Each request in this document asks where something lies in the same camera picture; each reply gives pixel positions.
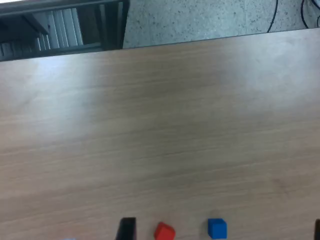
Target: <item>gray floor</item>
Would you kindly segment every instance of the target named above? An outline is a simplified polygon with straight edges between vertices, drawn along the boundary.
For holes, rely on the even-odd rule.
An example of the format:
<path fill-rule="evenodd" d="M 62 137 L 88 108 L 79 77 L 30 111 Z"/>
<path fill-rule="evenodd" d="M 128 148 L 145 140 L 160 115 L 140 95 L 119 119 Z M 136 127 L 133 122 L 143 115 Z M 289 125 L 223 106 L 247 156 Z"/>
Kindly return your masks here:
<path fill-rule="evenodd" d="M 265 33 L 276 0 L 131 0 L 125 48 Z M 301 0 L 279 0 L 271 32 L 304 29 Z M 320 11 L 305 0 L 305 20 Z"/>

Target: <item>table surface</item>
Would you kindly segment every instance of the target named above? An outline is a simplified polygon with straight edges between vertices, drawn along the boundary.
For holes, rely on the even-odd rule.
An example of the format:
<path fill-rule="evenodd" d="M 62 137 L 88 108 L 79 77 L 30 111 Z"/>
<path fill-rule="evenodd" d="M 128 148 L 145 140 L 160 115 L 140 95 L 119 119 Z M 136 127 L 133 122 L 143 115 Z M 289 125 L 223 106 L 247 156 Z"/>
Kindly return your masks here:
<path fill-rule="evenodd" d="M 311 240 L 320 30 L 0 63 L 0 239 Z"/>

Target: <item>red cube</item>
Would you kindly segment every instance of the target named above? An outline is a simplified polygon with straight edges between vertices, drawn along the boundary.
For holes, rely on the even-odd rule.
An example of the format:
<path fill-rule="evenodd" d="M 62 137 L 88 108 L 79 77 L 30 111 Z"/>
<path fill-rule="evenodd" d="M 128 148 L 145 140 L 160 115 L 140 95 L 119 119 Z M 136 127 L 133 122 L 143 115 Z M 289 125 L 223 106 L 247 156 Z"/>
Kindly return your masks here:
<path fill-rule="evenodd" d="M 174 228 L 163 222 L 159 222 L 158 227 L 154 232 L 155 240 L 174 240 L 175 235 L 176 231 Z"/>

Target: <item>wood grain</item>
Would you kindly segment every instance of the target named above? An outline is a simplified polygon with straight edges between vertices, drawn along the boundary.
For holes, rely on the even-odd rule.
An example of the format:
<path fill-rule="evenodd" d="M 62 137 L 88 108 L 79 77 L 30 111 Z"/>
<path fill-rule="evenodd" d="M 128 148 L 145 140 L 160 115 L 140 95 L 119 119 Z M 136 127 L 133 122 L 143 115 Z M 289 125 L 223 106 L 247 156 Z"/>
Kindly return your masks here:
<path fill-rule="evenodd" d="M 0 64 L 0 239 L 311 240 L 320 31 Z"/>

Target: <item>blue cube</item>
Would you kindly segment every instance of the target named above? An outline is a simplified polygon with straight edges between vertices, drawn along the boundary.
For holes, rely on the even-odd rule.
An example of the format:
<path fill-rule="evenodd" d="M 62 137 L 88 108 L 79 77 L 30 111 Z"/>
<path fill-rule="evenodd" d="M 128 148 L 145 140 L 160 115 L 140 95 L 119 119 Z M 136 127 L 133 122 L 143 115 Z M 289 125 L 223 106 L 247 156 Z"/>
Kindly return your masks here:
<path fill-rule="evenodd" d="M 222 218 L 208 219 L 208 234 L 212 239 L 227 239 L 227 223 Z"/>

